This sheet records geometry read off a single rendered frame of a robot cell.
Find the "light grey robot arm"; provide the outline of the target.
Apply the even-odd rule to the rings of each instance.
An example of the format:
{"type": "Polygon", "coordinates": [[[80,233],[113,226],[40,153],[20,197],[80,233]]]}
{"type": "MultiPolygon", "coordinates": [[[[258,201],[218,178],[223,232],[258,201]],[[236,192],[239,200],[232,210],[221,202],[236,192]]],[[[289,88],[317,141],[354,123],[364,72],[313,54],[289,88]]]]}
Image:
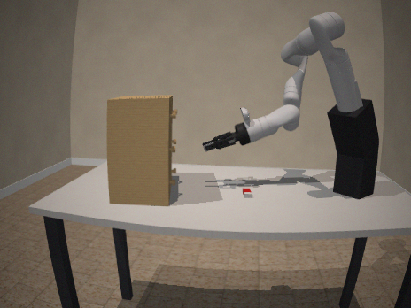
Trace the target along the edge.
{"type": "Polygon", "coordinates": [[[247,109],[241,108],[251,142],[275,134],[281,126],[287,131],[293,131],[299,126],[299,108],[307,60],[308,56],[317,51],[320,51],[330,77],[337,108],[341,112],[354,112],[363,106],[347,50],[334,48],[331,43],[344,34],[343,19],[335,12],[325,12],[313,16],[309,20],[309,26],[294,40],[287,42],[281,52],[285,63],[299,68],[285,84],[284,106],[267,116],[251,120],[247,109]]]}

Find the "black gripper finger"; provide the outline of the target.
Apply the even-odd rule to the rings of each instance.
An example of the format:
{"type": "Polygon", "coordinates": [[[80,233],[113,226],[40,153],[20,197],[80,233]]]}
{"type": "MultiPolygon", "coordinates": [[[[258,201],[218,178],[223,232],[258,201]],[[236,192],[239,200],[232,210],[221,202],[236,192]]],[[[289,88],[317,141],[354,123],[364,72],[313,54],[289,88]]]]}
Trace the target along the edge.
{"type": "Polygon", "coordinates": [[[211,141],[203,142],[203,146],[206,145],[206,144],[208,144],[208,143],[211,143],[211,142],[214,143],[214,141],[217,141],[218,139],[220,139],[220,137],[223,137],[224,135],[226,135],[226,134],[228,134],[228,133],[230,133],[230,132],[227,132],[227,133],[225,133],[225,134],[223,134],[223,135],[216,136],[216,137],[214,137],[211,141]]]}
{"type": "Polygon", "coordinates": [[[236,137],[235,138],[230,137],[230,138],[224,139],[224,138],[226,138],[228,136],[231,136],[231,135],[232,135],[231,133],[228,133],[228,134],[224,135],[223,137],[220,137],[219,140],[214,141],[214,143],[211,142],[211,143],[208,143],[208,144],[204,145],[203,147],[204,147],[205,152],[207,152],[209,150],[213,150],[215,148],[216,149],[222,149],[222,148],[225,148],[225,147],[228,147],[228,146],[231,146],[231,145],[235,145],[236,144],[235,143],[236,137]]]}

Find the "tan wooden chest of drawers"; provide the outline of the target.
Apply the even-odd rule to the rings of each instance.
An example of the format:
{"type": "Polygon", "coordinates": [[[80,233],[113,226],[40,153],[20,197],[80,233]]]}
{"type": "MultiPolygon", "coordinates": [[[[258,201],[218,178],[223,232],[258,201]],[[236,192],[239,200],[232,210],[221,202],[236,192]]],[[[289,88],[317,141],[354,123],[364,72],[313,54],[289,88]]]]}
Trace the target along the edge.
{"type": "Polygon", "coordinates": [[[169,99],[107,99],[110,204],[169,206],[169,99]]]}

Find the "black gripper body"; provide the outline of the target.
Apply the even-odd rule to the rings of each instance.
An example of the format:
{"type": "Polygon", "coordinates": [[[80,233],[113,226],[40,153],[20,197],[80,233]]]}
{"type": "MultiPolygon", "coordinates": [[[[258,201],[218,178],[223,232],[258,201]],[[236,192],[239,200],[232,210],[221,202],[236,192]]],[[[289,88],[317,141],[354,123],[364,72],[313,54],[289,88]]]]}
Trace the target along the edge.
{"type": "Polygon", "coordinates": [[[236,137],[235,142],[239,141],[241,145],[246,145],[248,143],[251,143],[250,136],[248,134],[248,131],[246,129],[244,122],[235,125],[235,130],[236,132],[233,132],[231,136],[228,136],[224,139],[227,139],[230,137],[234,137],[234,138],[236,137]]]}

